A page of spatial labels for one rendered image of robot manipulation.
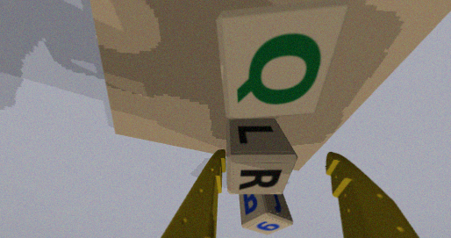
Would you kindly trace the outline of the wooden letter block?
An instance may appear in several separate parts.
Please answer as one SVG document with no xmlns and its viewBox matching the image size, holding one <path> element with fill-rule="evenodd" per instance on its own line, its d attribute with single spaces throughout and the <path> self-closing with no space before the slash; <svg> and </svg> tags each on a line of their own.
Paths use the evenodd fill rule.
<svg viewBox="0 0 451 238">
<path fill-rule="evenodd" d="M 282 194 L 297 158 L 275 119 L 226 121 L 230 194 Z"/>
<path fill-rule="evenodd" d="M 321 0 L 221 11 L 217 22 L 225 116 L 313 114 L 349 10 Z"/>
<path fill-rule="evenodd" d="M 239 194 L 243 228 L 272 234 L 293 225 L 283 194 Z"/>
</svg>

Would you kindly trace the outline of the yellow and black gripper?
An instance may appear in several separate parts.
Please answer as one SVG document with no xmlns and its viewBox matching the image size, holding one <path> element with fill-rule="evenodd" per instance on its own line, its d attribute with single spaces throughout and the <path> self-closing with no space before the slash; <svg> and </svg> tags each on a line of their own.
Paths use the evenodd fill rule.
<svg viewBox="0 0 451 238">
<path fill-rule="evenodd" d="M 206 163 L 161 238 L 216 238 L 226 151 Z M 329 152 L 326 174 L 338 198 L 344 238 L 419 238 L 397 204 L 343 155 Z"/>
</svg>

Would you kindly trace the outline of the tan flat mat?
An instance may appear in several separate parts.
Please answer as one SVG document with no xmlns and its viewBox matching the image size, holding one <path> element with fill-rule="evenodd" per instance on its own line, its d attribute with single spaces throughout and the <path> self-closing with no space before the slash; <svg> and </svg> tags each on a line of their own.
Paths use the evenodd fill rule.
<svg viewBox="0 0 451 238">
<path fill-rule="evenodd" d="M 221 11 L 318 0 L 90 0 L 115 134 L 225 150 Z M 300 170 L 451 11 L 451 0 L 347 0 L 313 114 L 275 119 Z"/>
</svg>

